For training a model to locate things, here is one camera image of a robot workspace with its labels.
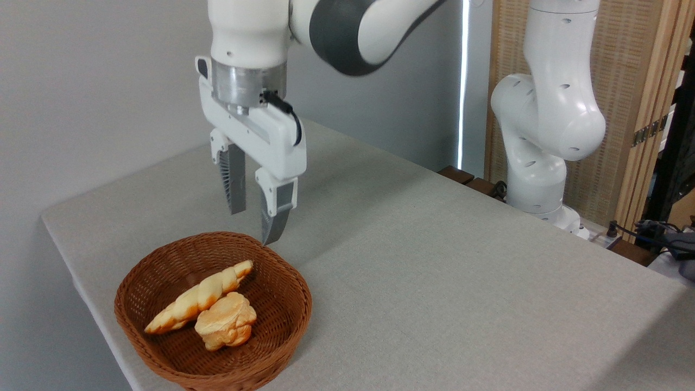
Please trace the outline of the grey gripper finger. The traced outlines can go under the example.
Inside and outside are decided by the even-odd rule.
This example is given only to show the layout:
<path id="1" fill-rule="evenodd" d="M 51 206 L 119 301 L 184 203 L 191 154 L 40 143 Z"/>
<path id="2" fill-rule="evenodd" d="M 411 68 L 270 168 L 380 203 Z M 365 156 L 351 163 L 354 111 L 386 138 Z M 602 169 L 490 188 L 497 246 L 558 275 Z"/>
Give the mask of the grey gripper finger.
<path id="1" fill-rule="evenodd" d="M 219 129 L 210 133 L 213 163 L 219 168 L 223 188 L 232 215 L 246 210 L 245 152 Z"/>
<path id="2" fill-rule="evenodd" d="M 255 180 L 261 189 L 261 242 L 269 245 L 280 240 L 290 212 L 297 207 L 298 178 L 278 180 L 266 168 L 259 168 Z"/>

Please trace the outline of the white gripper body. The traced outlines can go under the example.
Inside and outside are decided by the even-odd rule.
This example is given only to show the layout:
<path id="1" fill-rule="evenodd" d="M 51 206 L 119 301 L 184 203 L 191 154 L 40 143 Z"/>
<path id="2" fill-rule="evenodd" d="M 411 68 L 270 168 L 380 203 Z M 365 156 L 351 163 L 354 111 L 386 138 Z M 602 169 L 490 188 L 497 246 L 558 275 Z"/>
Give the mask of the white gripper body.
<path id="1" fill-rule="evenodd" d="M 214 129 L 238 146 L 278 181 L 306 170 L 302 124 L 281 103 L 286 94 L 287 65 L 243 68 L 199 55 L 195 59 L 202 111 Z"/>

